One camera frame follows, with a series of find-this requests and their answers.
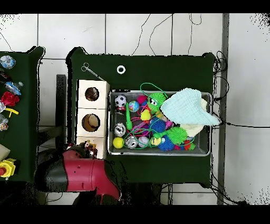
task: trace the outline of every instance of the green toy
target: green toy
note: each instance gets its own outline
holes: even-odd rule
[[[187,132],[181,127],[172,127],[169,130],[166,130],[162,133],[155,133],[155,138],[160,138],[164,135],[168,135],[169,139],[174,143],[175,145],[180,145],[182,142],[184,142],[187,139]]]
[[[132,122],[130,120],[129,104],[128,103],[126,103],[126,117],[127,117],[127,122],[126,122],[127,130],[132,130]]]
[[[164,96],[164,94],[160,92],[150,94],[148,97],[147,105],[151,109],[151,113],[152,114],[156,113],[165,100],[166,97]]]

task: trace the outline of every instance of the white roll of tape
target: white roll of tape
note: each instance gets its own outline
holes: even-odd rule
[[[125,69],[124,66],[118,66],[118,67],[117,67],[117,72],[118,72],[119,74],[123,74],[125,71],[126,71],[126,69]]]

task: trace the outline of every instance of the light blue cloth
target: light blue cloth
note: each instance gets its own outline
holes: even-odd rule
[[[160,109],[175,124],[218,125],[218,119],[203,110],[200,100],[199,90],[186,88],[166,99]]]

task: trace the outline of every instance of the green spiky ball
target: green spiky ball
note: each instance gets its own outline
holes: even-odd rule
[[[157,102],[157,105],[151,104],[150,100],[155,100],[155,102]],[[151,110],[151,113],[154,114],[155,112],[157,112],[159,110],[159,107],[164,103],[164,101],[166,100],[166,97],[164,96],[164,94],[160,93],[160,92],[155,92],[154,94],[150,94],[148,97],[148,101],[147,101],[147,105]]]
[[[167,130],[169,139],[175,145],[180,145],[187,139],[187,131],[181,127],[172,127]]]

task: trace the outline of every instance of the blue ball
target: blue ball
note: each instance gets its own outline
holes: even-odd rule
[[[153,117],[150,121],[149,127],[151,127],[151,129],[155,130],[156,132],[161,133],[165,131],[166,123],[164,120]]]
[[[172,143],[172,141],[169,139],[169,137],[167,135],[162,137],[163,139],[165,139],[164,142],[161,141],[161,143],[158,145],[158,148],[162,151],[171,151],[174,148],[174,143]]]

